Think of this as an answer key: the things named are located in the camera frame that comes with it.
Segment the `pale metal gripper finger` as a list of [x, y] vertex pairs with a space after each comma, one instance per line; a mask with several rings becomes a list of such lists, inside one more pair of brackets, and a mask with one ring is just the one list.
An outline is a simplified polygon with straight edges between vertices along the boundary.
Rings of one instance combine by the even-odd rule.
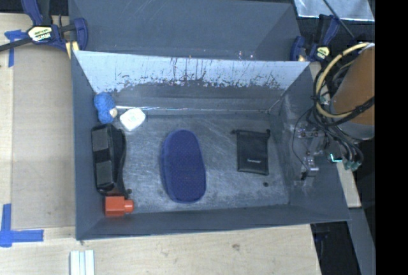
[[301, 166], [301, 180], [306, 178], [314, 178], [319, 173], [319, 167], [316, 165], [315, 158], [313, 156], [306, 156], [302, 160]]
[[295, 132], [295, 138], [312, 139], [322, 137], [322, 131], [317, 128], [299, 128]]

